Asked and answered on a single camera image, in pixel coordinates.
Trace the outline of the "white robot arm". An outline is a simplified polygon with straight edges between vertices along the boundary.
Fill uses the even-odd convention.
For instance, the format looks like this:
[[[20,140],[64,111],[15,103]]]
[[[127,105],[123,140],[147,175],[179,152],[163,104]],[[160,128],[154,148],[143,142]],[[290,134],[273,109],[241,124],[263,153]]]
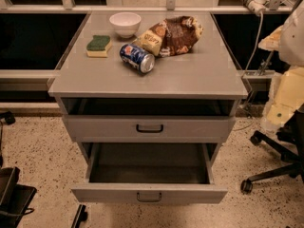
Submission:
[[[304,105],[304,1],[258,47],[277,51],[279,60],[290,66],[266,107],[267,121],[282,126]]]

